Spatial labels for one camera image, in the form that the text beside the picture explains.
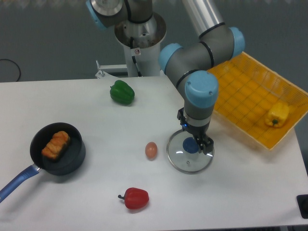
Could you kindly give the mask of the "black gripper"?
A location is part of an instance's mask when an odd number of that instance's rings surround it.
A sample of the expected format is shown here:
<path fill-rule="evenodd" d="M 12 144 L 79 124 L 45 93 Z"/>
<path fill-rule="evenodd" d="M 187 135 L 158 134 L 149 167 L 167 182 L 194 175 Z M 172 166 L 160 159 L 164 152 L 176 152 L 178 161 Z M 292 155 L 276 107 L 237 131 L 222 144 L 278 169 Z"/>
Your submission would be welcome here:
<path fill-rule="evenodd" d="M 192 134 L 196 145 L 198 147 L 198 153 L 209 154 L 214 150 L 214 141 L 206 135 L 206 131 L 209 127 L 209 122 L 202 126 L 193 126 L 192 124 L 185 122 L 184 129 Z"/>

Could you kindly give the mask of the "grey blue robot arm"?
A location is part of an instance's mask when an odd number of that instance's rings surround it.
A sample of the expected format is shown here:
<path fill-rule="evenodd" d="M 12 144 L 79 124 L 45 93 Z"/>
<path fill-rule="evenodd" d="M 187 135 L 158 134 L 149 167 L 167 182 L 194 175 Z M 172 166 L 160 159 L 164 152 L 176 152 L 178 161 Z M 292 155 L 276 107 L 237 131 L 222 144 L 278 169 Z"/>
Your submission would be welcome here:
<path fill-rule="evenodd" d="M 214 143 L 206 134 L 218 98 L 218 81 L 208 70 L 241 54 L 241 31 L 227 27 L 212 0 L 185 0 L 183 5 L 198 35 L 198 43 L 183 48 L 160 47 L 167 31 L 150 0 L 88 0 L 86 6 L 100 29 L 113 27 L 122 45 L 129 77 L 169 78 L 184 99 L 178 112 L 182 129 L 193 136 L 198 151 L 208 154 Z"/>

